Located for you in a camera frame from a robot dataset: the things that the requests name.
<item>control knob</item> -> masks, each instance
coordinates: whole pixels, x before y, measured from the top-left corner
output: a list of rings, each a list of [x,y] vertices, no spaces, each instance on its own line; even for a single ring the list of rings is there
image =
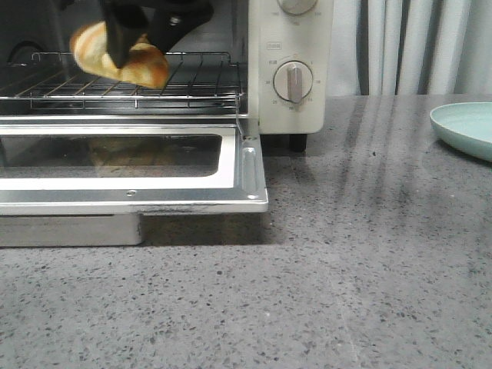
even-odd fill
[[[300,61],[289,61],[275,73],[274,88],[284,100],[301,103],[313,87],[313,74],[309,67]]]
[[[301,15],[311,10],[317,0],[277,0],[282,10],[288,14]]]

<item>baked bread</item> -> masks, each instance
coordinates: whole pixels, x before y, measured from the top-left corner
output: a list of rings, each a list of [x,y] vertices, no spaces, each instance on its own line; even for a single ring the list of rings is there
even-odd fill
[[[87,73],[149,88],[163,88],[169,64],[162,52],[141,36],[130,48],[127,63],[116,68],[106,52],[106,24],[86,25],[73,34],[70,49],[78,66]]]

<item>oven foot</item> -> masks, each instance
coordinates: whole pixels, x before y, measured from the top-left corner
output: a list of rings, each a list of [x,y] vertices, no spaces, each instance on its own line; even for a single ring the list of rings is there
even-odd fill
[[[304,152],[308,142],[308,135],[305,133],[290,135],[289,148],[294,152]]]

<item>control panel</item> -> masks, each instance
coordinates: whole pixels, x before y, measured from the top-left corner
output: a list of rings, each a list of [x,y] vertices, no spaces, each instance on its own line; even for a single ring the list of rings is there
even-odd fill
[[[333,0],[251,0],[260,133],[304,134],[324,123]]]

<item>glass panel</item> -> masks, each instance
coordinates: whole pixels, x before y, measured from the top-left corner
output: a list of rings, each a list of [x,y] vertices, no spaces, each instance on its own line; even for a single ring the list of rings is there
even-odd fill
[[[218,169],[219,135],[4,137],[0,178],[204,177]]]

